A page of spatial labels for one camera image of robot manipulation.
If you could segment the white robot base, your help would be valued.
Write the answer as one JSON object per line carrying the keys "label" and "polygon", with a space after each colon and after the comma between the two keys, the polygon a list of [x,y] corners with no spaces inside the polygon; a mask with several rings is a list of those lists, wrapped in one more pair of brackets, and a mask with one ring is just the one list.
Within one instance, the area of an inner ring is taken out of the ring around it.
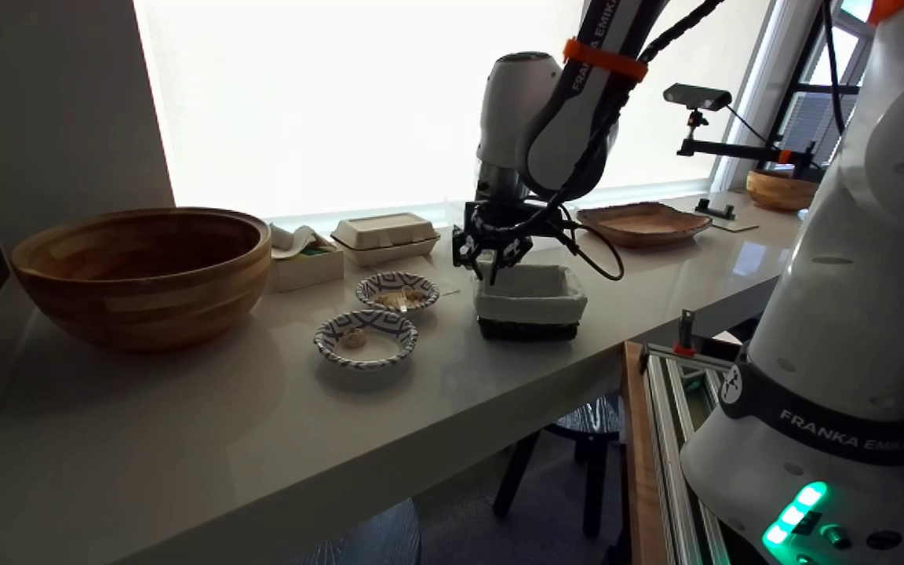
{"label": "white robot base", "polygon": [[904,0],[784,276],[680,450],[694,495],[776,565],[904,565]]}

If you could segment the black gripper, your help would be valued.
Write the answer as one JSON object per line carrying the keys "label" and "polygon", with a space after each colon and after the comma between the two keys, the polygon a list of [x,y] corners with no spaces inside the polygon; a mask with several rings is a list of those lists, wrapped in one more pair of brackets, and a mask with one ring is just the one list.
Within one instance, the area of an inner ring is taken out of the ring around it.
{"label": "black gripper", "polygon": [[452,228],[452,264],[495,279],[514,266],[535,236],[565,239],[569,221],[561,208],[527,201],[466,201],[463,222]]}

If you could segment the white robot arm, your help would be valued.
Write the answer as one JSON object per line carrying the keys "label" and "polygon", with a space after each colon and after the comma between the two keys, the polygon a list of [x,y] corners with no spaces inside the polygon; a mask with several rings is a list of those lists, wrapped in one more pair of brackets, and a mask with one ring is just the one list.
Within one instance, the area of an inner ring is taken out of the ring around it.
{"label": "white robot arm", "polygon": [[588,0],[561,56],[506,55],[489,65],[479,104],[478,188],[452,228],[452,264],[492,282],[535,236],[573,243],[569,201],[606,169],[619,116],[650,62],[695,30],[723,0],[699,0],[652,34],[669,0]]}

